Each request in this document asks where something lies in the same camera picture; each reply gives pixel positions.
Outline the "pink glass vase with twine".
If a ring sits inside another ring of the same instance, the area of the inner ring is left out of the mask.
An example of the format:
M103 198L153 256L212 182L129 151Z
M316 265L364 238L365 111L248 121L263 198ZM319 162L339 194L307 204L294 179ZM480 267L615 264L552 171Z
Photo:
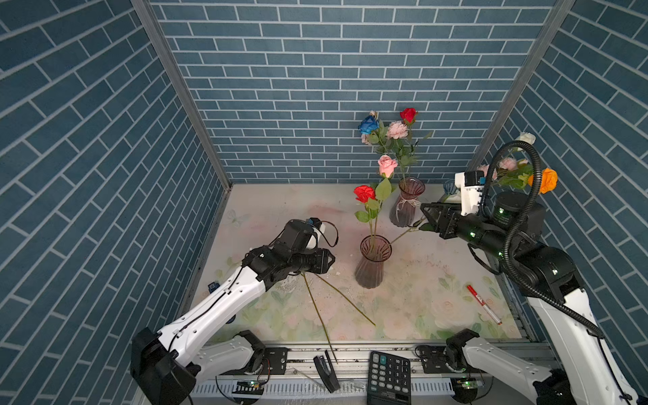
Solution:
M414 223L425 184L415 177L405 177L398 183L398 189L399 195L391 208L390 220L396 227L406 228Z

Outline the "dark smoky glass vase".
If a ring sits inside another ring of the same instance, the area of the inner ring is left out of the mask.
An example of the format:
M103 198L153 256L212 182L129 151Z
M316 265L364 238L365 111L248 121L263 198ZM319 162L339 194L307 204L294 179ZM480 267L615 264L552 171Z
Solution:
M393 248L384 236L366 236L359 245L361 259L354 270L359 286L372 290L384 278L385 262L391 257Z

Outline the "pink rose single stem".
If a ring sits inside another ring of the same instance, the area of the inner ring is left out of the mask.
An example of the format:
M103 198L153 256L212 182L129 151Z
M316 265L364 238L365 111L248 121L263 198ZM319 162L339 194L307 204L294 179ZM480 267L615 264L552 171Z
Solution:
M389 155L382 155L378 160L378 166L379 166L379 174L381 176L381 181L378 183L375 189L377 204L375 208L376 217L374 220L372 246L375 246L376 244L378 216L382 210L384 202L393 192L391 178L393 177L396 168L398 168L398 162L393 158L391 158Z

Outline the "large pink rose spray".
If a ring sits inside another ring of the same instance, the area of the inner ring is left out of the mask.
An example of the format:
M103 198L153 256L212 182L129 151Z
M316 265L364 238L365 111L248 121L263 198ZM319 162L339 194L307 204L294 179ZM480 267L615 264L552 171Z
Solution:
M361 135L361 142L371 146L379 155L389 155L398 162L398 168L395 172L401 179L407 177L410 167L418 162L417 148L423 139L431 137L431 134L423 138L415 138L413 135L413 126L408 126L401 121L401 118L392 121L389 124L384 123L378 116L375 116L380 122L380 128L370 135Z

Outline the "small red rose stem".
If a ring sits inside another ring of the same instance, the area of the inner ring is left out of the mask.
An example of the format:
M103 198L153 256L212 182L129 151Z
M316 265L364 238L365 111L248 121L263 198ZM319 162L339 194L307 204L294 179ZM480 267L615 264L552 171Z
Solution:
M415 123L417 115L418 111L415 108L407 108L400 112L401 121L408 126Z

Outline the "orange rose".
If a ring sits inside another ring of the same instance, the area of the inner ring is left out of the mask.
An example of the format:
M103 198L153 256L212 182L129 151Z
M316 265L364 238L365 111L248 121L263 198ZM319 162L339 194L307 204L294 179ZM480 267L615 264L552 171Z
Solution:
M521 175L520 178L523 179L523 182L529 187L533 186L534 182L534 171L532 167L529 167L531 170L528 174ZM544 169L542 172L542 179L540 182L540 194L546 194L555 190L559 182L558 173L552 169Z

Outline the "white rose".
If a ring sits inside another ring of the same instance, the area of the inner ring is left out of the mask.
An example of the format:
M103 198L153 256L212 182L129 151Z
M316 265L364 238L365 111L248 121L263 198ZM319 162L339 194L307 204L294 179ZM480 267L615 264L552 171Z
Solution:
M402 239L404 236L419 231L435 232L436 226L434 224L430 224L430 221L428 221L427 219L421 218L415 221L411 226L409 226L408 229L406 229L406 231L403 231L403 233L401 233L399 236L397 236L392 241L390 241L389 244L390 246L393 246L397 241Z
M529 143L530 145L534 145L536 139L537 137L534 134L523 132L520 133L520 135L516 138L516 141L525 142L525 143Z

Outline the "blue rose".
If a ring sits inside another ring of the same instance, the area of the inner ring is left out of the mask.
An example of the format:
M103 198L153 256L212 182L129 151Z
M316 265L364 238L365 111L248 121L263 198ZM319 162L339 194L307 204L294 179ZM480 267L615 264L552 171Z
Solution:
M358 126L361 135L370 135L372 132L380 128L379 120L373 116L367 116Z

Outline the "purple blue ribbed glass vase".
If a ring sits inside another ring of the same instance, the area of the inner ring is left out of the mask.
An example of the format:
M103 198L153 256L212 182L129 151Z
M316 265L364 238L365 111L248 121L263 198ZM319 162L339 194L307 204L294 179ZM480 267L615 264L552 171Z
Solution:
M444 196L445 197L450 197L450 196L456 195L458 193L458 189L457 189L457 186L455 184L455 181L452 180L452 179L446 181L443 184L443 189L444 189Z

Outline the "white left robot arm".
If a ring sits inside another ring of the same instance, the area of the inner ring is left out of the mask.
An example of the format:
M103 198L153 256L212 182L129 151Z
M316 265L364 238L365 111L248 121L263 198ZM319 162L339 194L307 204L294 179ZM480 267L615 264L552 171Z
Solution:
M226 373L263 376L282 372L250 330L210 345L209 339L238 312L290 276L325 274L334 264L325 240L327 221L292 219L269 244L251 249L219 288L175 321L134 335L130 373L151 404L181 404L195 386Z

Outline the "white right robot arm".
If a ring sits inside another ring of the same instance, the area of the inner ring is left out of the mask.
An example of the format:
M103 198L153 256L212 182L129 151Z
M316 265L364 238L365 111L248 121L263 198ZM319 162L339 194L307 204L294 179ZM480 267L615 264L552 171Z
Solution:
M533 238L544 208L535 194L505 192L489 217L460 204L423 204L423 230L460 238L498 263L538 314L562 364L531 363L463 329L447 339L445 359L454 371L477 369L506 383L536 404L645 404L628 383L595 319L574 260Z

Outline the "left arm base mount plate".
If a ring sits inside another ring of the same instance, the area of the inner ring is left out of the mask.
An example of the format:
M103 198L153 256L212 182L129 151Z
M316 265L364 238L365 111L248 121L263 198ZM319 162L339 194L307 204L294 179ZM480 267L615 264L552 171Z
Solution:
M263 376L283 376L286 373L289 349L285 347L266 347L263 354Z

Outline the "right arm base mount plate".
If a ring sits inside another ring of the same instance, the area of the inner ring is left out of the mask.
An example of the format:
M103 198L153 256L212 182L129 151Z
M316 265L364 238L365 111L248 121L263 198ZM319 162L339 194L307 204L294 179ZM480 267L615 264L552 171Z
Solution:
M442 374L451 372L447 366L445 349L445 347L429 345L418 345L415 347L414 354L420 360L425 374Z

